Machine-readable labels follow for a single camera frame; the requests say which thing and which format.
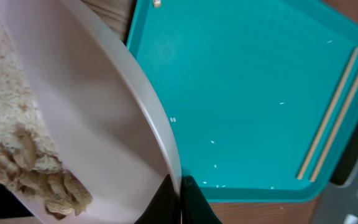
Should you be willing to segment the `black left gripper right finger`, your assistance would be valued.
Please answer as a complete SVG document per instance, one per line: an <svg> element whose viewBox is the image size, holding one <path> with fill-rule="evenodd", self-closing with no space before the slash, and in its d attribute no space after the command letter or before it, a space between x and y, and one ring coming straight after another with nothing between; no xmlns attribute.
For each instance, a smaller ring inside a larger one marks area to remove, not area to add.
<svg viewBox="0 0 358 224"><path fill-rule="evenodd" d="M182 224L222 224L190 175L181 180L180 202Z"/></svg>

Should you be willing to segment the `pink round plate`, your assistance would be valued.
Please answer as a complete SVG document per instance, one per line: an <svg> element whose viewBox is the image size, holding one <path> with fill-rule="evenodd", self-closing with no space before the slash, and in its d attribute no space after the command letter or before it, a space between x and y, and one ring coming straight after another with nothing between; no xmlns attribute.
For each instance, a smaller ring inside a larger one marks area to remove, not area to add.
<svg viewBox="0 0 358 224"><path fill-rule="evenodd" d="M135 223L181 165L164 108L119 37L81 1L0 0L63 165L93 200L65 223Z"/></svg>

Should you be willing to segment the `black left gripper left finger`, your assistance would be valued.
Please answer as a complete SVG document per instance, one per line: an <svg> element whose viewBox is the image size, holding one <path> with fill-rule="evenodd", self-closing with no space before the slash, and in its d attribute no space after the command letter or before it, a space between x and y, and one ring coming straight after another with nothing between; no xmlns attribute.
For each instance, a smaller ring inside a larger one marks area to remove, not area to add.
<svg viewBox="0 0 358 224"><path fill-rule="evenodd" d="M135 224L180 224L181 208L168 174Z"/></svg>

